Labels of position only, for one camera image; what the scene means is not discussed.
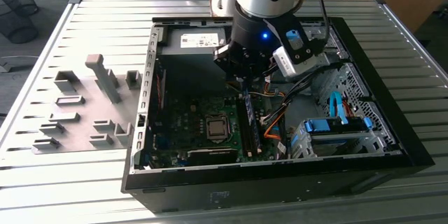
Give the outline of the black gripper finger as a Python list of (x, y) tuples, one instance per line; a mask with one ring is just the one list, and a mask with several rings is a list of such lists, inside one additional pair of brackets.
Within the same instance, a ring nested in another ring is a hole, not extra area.
[(239, 47), (219, 46), (213, 50), (213, 63), (225, 72), (225, 82), (239, 90), (247, 88), (248, 65), (241, 58)]
[(260, 52), (247, 53), (247, 89), (265, 77), (271, 67), (269, 57)]

